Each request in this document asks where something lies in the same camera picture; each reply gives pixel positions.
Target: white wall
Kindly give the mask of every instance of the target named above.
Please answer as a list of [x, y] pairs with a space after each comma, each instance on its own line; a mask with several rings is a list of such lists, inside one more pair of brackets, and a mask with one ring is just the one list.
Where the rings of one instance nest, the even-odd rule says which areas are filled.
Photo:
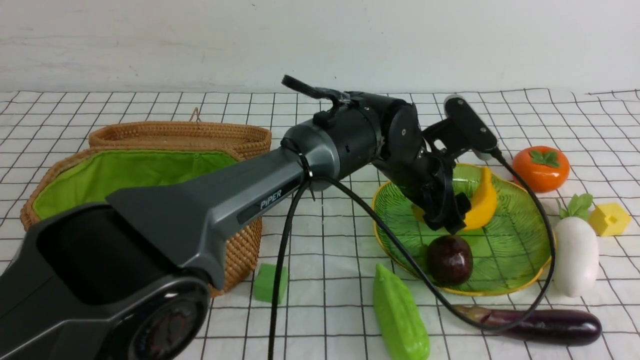
[[640, 86], [638, 0], [0, 0], [0, 91]]

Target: yellow plate rim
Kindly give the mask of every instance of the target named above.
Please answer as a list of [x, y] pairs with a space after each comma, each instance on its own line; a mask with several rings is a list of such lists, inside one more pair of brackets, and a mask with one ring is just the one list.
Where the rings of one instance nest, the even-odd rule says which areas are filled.
[[[463, 165], [463, 166], [468, 166], [468, 167], [474, 167], [474, 168], [484, 168], [482, 166], [478, 166], [478, 165], [474, 165], [474, 164], [469, 164], [469, 163], [458, 163], [458, 165]], [[498, 179], [499, 181], [502, 181], [504, 183], [509, 183], [512, 184], [513, 186], [519, 188], [520, 190], [522, 190], [527, 196], [529, 196], [529, 193], [527, 192], [527, 190], [525, 188], [523, 188], [522, 186], [516, 184], [516, 183], [512, 183], [511, 181], [507, 181], [503, 178], [501, 178], [500, 176], [494, 174], [492, 172], [492, 175], [495, 176], [496, 179]], [[376, 193], [373, 195], [373, 200], [371, 201], [371, 209], [375, 212], [376, 211], [376, 200], [378, 199], [378, 195], [380, 194], [380, 191], [382, 191], [382, 189], [385, 186], [388, 186], [392, 184], [391, 181], [387, 181], [384, 184], [382, 184], [377, 190]], [[378, 242], [378, 245], [382, 248], [382, 250], [387, 254], [387, 256], [389, 258], [391, 258], [391, 260], [393, 260], [396, 265], [400, 266], [404, 271], [408, 272], [409, 274], [413, 275], [413, 270], [409, 270], [404, 264], [402, 264], [402, 262], [400, 260], [398, 260], [395, 256], [393, 256], [390, 251], [382, 244], [382, 240], [380, 239], [380, 235], [378, 234], [378, 225], [376, 224], [376, 222], [373, 222], [373, 233], [376, 236], [376, 241]], [[510, 294], [510, 293], [514, 293], [517, 291], [520, 291], [522, 289], [526, 289], [528, 287], [530, 287], [534, 282], [538, 281], [538, 279], [542, 276], [542, 273], [545, 271], [545, 268], [547, 266], [549, 266], [549, 264], [551, 263], [551, 256], [549, 256], [549, 258], [547, 259], [547, 261], [544, 263], [544, 265], [542, 265], [540, 267], [540, 270], [538, 270], [538, 273], [531, 278], [531, 280], [517, 288], [511, 289], [511, 290], [506, 290], [506, 291], [495, 291], [495, 292], [485, 292], [485, 291], [460, 291], [460, 290], [455, 290], [455, 289], [450, 289], [450, 288], [441, 288], [438, 286], [439, 289], [446, 291], [447, 293], [452, 293], [455, 295], [462, 295], [462, 296], [478, 296], [478, 297], [483, 297], [483, 296], [500, 296], [500, 295], [506, 295], [506, 294]]]

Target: black cable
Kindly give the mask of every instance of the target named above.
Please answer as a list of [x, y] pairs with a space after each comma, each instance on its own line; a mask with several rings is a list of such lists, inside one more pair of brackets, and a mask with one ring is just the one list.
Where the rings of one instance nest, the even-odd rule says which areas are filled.
[[547, 280], [545, 281], [545, 285], [544, 285], [543, 289], [540, 291], [540, 294], [538, 295], [536, 300], [533, 302], [533, 304], [531, 304], [531, 307], [527, 311], [525, 311], [523, 316], [521, 316], [519, 319], [517, 319], [517, 320], [515, 320], [515, 321], [513, 321], [513, 322], [511, 322], [509, 324], [502, 325], [502, 326], [497, 326], [497, 327], [492, 327], [492, 326], [487, 326], [487, 325], [485, 325], [483, 323], [475, 322], [475, 321], [467, 318], [465, 315], [460, 313], [458, 310], [456, 310], [453, 307], [453, 305], [451, 305], [451, 303], [447, 299], [445, 299], [445, 297], [440, 293], [440, 291], [436, 288], [436, 286], [434, 286], [433, 283], [431, 283], [431, 281], [428, 279], [427, 275], [422, 271], [420, 266], [411, 257], [411, 254], [409, 254], [407, 249], [402, 245], [402, 243], [400, 243], [400, 241], [396, 238], [396, 236], [393, 234], [393, 232], [387, 227], [387, 225], [382, 221], [382, 219], [358, 195], [356, 195], [353, 191], [351, 191], [349, 188], [347, 188], [345, 185], [343, 185], [338, 180], [334, 180], [334, 179], [329, 178], [329, 177], [314, 177], [313, 180], [314, 181], [327, 181], [328, 183], [331, 183], [332, 185], [334, 185], [335, 187], [340, 189], [342, 192], [344, 192], [345, 194], [349, 195], [349, 197], [351, 197], [356, 203], [358, 203], [358, 205], [360, 205], [360, 207], [362, 209], [364, 209], [369, 214], [369, 216], [371, 218], [373, 218], [373, 220], [376, 222], [376, 224], [380, 228], [383, 229], [385, 234], [391, 239], [391, 242], [393, 242], [394, 245], [398, 248], [398, 250], [400, 250], [402, 255], [406, 258], [406, 260], [409, 262], [409, 264], [411, 264], [413, 269], [418, 273], [418, 276], [420, 277], [420, 279], [422, 281], [424, 281], [424, 283], [427, 285], [429, 290], [431, 290], [433, 295], [435, 295], [435, 297], [440, 302], [442, 302], [442, 304], [444, 305], [444, 307], [447, 308], [447, 310], [449, 310], [451, 313], [453, 313], [456, 317], [458, 317], [460, 320], [464, 321], [465, 323], [467, 323], [467, 324], [469, 324], [469, 325], [471, 325], [473, 327], [476, 327], [476, 328], [478, 328], [480, 330], [484, 330], [484, 331], [488, 331], [488, 332], [503, 332], [503, 331], [509, 330], [509, 329], [511, 329], [513, 327], [516, 327], [516, 326], [520, 325], [520, 323], [522, 323], [524, 320], [526, 320], [533, 313], [533, 311], [535, 311], [537, 306], [542, 301], [542, 298], [545, 296], [546, 290], [547, 290], [547, 288], [548, 288], [548, 286], [550, 284], [551, 275], [553, 274], [556, 252], [555, 252], [554, 237], [553, 237], [553, 232], [551, 230], [551, 226], [550, 226], [550, 224], [549, 224], [549, 222], [548, 222], [548, 220], [547, 220], [547, 218], [545, 216], [545, 211], [544, 211], [544, 208], [542, 208], [542, 204], [540, 204], [540, 202], [537, 200], [535, 195], [533, 195], [532, 197], [534, 199], [534, 202], [536, 203], [536, 207], [538, 207], [538, 210], [541, 211], [541, 215], [544, 218], [545, 226], [547, 226], [547, 234], [550, 236], [550, 243], [551, 243], [551, 247], [552, 247], [552, 250], [551, 250], [552, 260], [551, 260], [551, 266], [550, 266], [550, 269], [549, 269], [549, 275], [547, 277]]
[[273, 348], [276, 338], [276, 321], [278, 319], [278, 297], [280, 296], [280, 278], [282, 276], [282, 267], [284, 265], [284, 254], [287, 250], [287, 241], [289, 240], [289, 233], [293, 226], [293, 216], [296, 213], [298, 203], [302, 198], [302, 194], [311, 185], [310, 178], [303, 181], [298, 192], [293, 196], [291, 205], [289, 206], [289, 212], [284, 222], [284, 229], [282, 230], [282, 239], [280, 240], [280, 250], [278, 251], [278, 260], [276, 262], [275, 278], [273, 279], [273, 296], [271, 298], [271, 323], [269, 326], [269, 350], [268, 359], [273, 360]]
[[496, 150], [495, 152], [493, 152], [492, 156], [503, 167], [507, 168], [507, 170], [509, 170], [509, 172], [513, 175], [513, 177], [515, 177], [515, 179], [518, 180], [518, 182], [521, 184], [521, 186], [527, 191], [527, 193], [529, 194], [529, 196], [533, 200], [534, 204], [536, 205], [536, 208], [540, 212], [540, 215], [542, 216], [543, 222], [545, 224], [545, 228], [547, 230], [547, 236], [548, 236], [548, 239], [549, 239], [551, 262], [550, 262], [550, 265], [549, 265], [549, 271], [548, 271], [547, 278], [545, 279], [545, 283], [542, 286], [542, 289], [540, 290], [540, 293], [538, 294], [538, 297], [536, 297], [536, 300], [531, 304], [531, 306], [526, 311], [524, 311], [523, 315], [520, 318], [518, 318], [517, 320], [512, 321], [509, 324], [496, 326], [496, 327], [487, 326], [483, 322], [475, 322], [475, 321], [467, 318], [464, 314], [460, 313], [442, 295], [440, 290], [438, 290], [438, 288], [435, 285], [433, 285], [433, 283], [429, 280], [427, 275], [422, 271], [420, 266], [411, 257], [411, 254], [409, 254], [407, 249], [396, 238], [396, 236], [393, 234], [393, 232], [387, 227], [387, 225], [375, 213], [375, 211], [373, 211], [373, 209], [366, 202], [364, 202], [364, 200], [362, 200], [356, 193], [351, 191], [351, 189], [346, 187], [344, 184], [342, 184], [338, 180], [335, 180], [335, 179], [330, 178], [330, 177], [314, 176], [314, 177], [306, 178], [305, 181], [300, 186], [300, 189], [298, 190], [298, 192], [296, 193], [296, 195], [294, 196], [294, 198], [293, 198], [293, 200], [291, 202], [291, 206], [289, 207], [289, 212], [287, 214], [287, 219], [285, 220], [285, 226], [284, 226], [284, 230], [283, 230], [283, 234], [282, 234], [282, 241], [280, 242], [280, 252], [278, 253], [278, 262], [277, 262], [277, 265], [276, 265], [276, 274], [275, 274], [276, 277], [275, 277], [275, 280], [274, 280], [274, 287], [273, 287], [273, 300], [272, 300], [272, 303], [271, 303], [271, 326], [270, 326], [270, 329], [269, 329], [269, 350], [268, 350], [269, 355], [268, 355], [268, 359], [269, 360], [273, 360], [273, 347], [274, 347], [274, 342], [275, 342], [277, 307], [278, 307], [278, 294], [279, 294], [278, 290], [279, 290], [279, 287], [280, 287], [280, 276], [281, 276], [281, 273], [282, 273], [282, 265], [283, 265], [283, 262], [284, 262], [285, 249], [287, 247], [287, 239], [288, 239], [289, 233], [291, 231], [293, 216], [295, 214], [296, 207], [298, 206], [298, 202], [300, 201], [302, 193], [310, 186], [311, 182], [313, 182], [313, 181], [326, 181], [327, 183], [330, 183], [330, 184], [334, 185], [340, 191], [344, 192], [349, 197], [351, 197], [351, 199], [353, 201], [355, 201], [358, 205], [360, 205], [360, 207], [362, 209], [364, 209], [367, 212], [367, 214], [369, 214], [369, 216], [376, 222], [378, 227], [380, 227], [385, 232], [385, 234], [391, 239], [391, 242], [394, 243], [394, 245], [398, 248], [398, 250], [400, 250], [400, 252], [404, 256], [404, 258], [409, 262], [409, 264], [411, 264], [411, 266], [416, 271], [416, 273], [418, 274], [420, 279], [422, 281], [424, 281], [424, 283], [429, 288], [429, 290], [433, 293], [433, 295], [444, 305], [444, 307], [447, 308], [447, 310], [449, 310], [453, 315], [455, 315], [457, 318], [459, 318], [463, 322], [465, 322], [465, 323], [467, 323], [467, 324], [469, 324], [469, 325], [471, 325], [473, 327], [476, 327], [476, 328], [478, 328], [480, 330], [487, 331], [487, 332], [504, 332], [504, 331], [507, 331], [509, 329], [512, 329], [512, 328], [520, 325], [524, 320], [526, 320], [529, 316], [531, 316], [533, 314], [533, 312], [536, 310], [536, 308], [538, 307], [538, 305], [540, 304], [540, 302], [542, 301], [542, 298], [546, 295], [547, 289], [548, 289], [549, 285], [551, 284], [551, 278], [552, 278], [553, 273], [554, 273], [554, 268], [556, 266], [556, 245], [555, 245], [555, 242], [554, 242], [553, 229], [552, 229], [551, 224], [550, 224], [550, 222], [548, 220], [547, 212], [545, 211], [544, 207], [540, 203], [540, 200], [538, 200], [538, 197], [536, 196], [536, 194], [531, 190], [531, 188], [524, 181], [524, 179], [522, 179], [522, 177], [511, 167], [511, 165], [509, 165], [507, 163], [507, 161], [504, 159], [504, 157], [502, 156], [502, 154], [500, 153], [499, 150]]

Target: green plate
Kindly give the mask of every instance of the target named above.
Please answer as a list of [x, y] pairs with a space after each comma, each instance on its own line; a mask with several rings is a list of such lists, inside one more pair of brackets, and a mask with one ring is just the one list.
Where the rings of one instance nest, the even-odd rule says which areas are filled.
[[[464, 192], [471, 198], [480, 183], [481, 173], [481, 167], [458, 164], [454, 169], [454, 191]], [[495, 174], [492, 183], [498, 193], [498, 208], [491, 222], [481, 229], [458, 233], [471, 247], [474, 258], [471, 278], [462, 285], [442, 288], [444, 291], [468, 296], [513, 293], [538, 280], [551, 260], [545, 224], [526, 190]], [[433, 231], [425, 223], [418, 222], [412, 213], [411, 202], [392, 183], [378, 189], [372, 207], [426, 272], [421, 248], [448, 232], [445, 229]], [[374, 233], [389, 257], [417, 277], [375, 223]]]

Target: green fabric lining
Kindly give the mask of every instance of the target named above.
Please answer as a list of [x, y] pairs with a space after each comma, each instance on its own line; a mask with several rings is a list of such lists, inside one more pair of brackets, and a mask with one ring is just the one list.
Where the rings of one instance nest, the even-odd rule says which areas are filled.
[[234, 158], [221, 151], [103, 151], [60, 174], [38, 195], [33, 210], [45, 219], [89, 202], [102, 202], [122, 188], [179, 184], [234, 163]]

